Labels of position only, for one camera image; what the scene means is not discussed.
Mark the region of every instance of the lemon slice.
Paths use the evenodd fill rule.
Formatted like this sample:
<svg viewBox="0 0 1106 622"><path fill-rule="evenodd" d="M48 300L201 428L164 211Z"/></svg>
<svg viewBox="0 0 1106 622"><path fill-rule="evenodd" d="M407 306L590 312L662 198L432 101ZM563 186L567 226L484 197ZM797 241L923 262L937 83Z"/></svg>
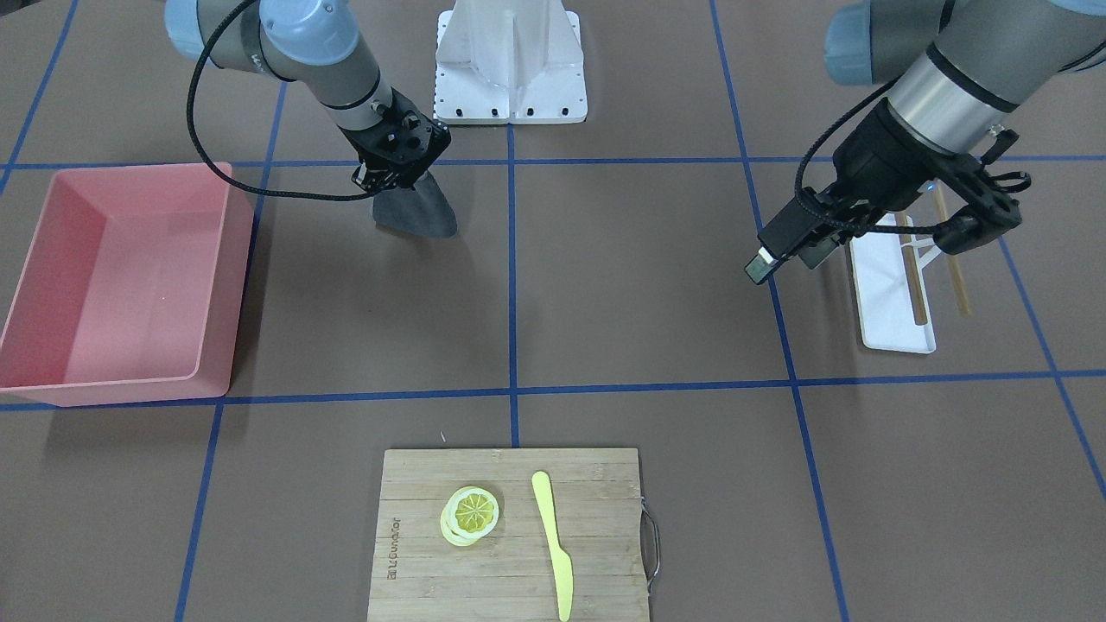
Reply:
<svg viewBox="0 0 1106 622"><path fill-rule="evenodd" d="M477 486L453 493L441 511L441 535L458 547L468 547L487 536L499 522L495 496Z"/></svg>

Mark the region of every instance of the cutting board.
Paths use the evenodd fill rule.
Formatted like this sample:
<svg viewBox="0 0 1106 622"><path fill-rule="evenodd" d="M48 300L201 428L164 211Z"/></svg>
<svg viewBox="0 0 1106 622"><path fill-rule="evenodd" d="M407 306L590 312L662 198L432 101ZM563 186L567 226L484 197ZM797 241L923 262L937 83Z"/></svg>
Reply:
<svg viewBox="0 0 1106 622"><path fill-rule="evenodd" d="M572 621L648 622L637 449L392 449L384 455L369 622L557 621L530 478L550 474L575 577ZM455 547L441 509L462 486L500 505L495 529Z"/></svg>

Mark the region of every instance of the pink box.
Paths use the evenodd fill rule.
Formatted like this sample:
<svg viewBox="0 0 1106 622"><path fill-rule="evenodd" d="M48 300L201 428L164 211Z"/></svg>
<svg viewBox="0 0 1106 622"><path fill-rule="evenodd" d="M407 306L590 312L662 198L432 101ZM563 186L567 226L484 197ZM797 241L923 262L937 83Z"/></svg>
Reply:
<svg viewBox="0 0 1106 622"><path fill-rule="evenodd" d="M0 336L0 393L58 406L227 393L252 221L202 164L58 172Z"/></svg>

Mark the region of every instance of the white plastic holder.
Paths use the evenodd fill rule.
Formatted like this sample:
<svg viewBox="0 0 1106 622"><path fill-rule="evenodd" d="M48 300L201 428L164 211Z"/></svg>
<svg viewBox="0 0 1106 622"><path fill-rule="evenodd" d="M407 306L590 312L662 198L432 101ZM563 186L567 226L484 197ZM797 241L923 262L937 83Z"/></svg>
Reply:
<svg viewBox="0 0 1106 622"><path fill-rule="evenodd" d="M908 217L907 222L912 225L914 221ZM895 216L884 216L879 225L895 225ZM915 324L902 247L909 247L918 260L918 282L921 283L921 299L928 320L925 325ZM926 248L929 250L922 255L920 251ZM898 236L869 234L854 238L849 242L849 251L864 345L873 350L915 354L935 352L933 314L929 312L922 276L922 269L941 255L933 240L910 236L908 243L900 245Z"/></svg>
<svg viewBox="0 0 1106 622"><path fill-rule="evenodd" d="M580 17L561 0L457 0L438 17L434 114L451 125L587 117Z"/></svg>

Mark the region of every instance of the knife handle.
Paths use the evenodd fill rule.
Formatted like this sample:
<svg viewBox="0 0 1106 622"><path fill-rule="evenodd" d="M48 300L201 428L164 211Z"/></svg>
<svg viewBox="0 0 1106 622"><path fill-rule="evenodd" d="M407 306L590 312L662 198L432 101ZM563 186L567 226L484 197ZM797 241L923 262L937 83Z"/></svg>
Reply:
<svg viewBox="0 0 1106 622"><path fill-rule="evenodd" d="M534 471L530 484L534 487L534 498L538 500L538 511L542 515L545 539L551 549L560 549L561 540L556 533L556 511L553 509L553 485L550 483L550 474L544 470Z"/></svg>

